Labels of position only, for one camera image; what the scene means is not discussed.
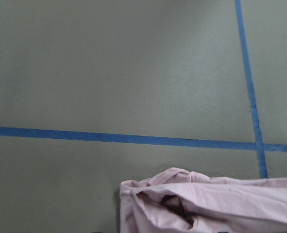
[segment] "blue tape line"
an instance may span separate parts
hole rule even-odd
[[[268,172],[267,172],[266,163],[265,163],[264,145],[263,145],[262,133],[260,129],[259,114],[256,108],[255,92],[254,92],[254,87],[253,87],[253,79],[252,79],[252,73],[251,73],[250,60],[248,56],[247,40],[246,40],[246,35],[245,35],[245,27],[244,27],[240,0],[235,0],[235,6],[236,6],[241,51],[242,51],[242,57],[243,57],[244,66],[245,66],[246,82],[247,82],[247,89],[248,89],[248,95],[249,95],[250,110],[251,110],[251,115],[252,115],[252,120],[253,120],[253,130],[255,134],[255,143],[256,143],[256,148],[257,148],[260,172],[261,172],[262,178],[267,178]]]
[[[61,131],[61,130],[39,130],[39,129],[23,129],[23,128],[9,128],[9,127],[0,127],[0,136],[50,138],[50,139],[97,141],[97,142],[120,142],[120,143],[136,143],[136,144],[148,144],[148,145],[218,148],[218,149],[233,149],[233,150],[256,150],[256,144],[249,142],[228,142],[228,141],[198,140],[198,139],[185,139],[185,138],[172,138],[172,137],[138,136],[138,135],[111,134],[111,133],[88,133],[88,132]],[[265,144],[264,148],[267,151],[287,152],[287,145]]]

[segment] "light pink shirt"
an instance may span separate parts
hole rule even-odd
[[[287,178],[209,178],[170,168],[120,185],[121,233],[287,232]]]

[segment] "concrete floor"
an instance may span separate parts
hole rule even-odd
[[[287,0],[242,8],[263,139],[287,144]],[[234,1],[0,0],[0,126],[254,142]],[[260,178],[256,151],[0,136],[0,233],[118,232],[119,183],[172,166]]]

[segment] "gray floor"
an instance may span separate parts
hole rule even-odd
[[[242,8],[264,142],[287,144],[287,0]],[[0,126],[254,142],[234,1],[0,0]],[[0,233],[118,232],[119,183],[172,166],[260,178],[255,151],[0,136]]]

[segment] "pink cloth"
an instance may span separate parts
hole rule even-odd
[[[287,178],[209,178],[170,168],[120,185],[121,233],[287,232]]]

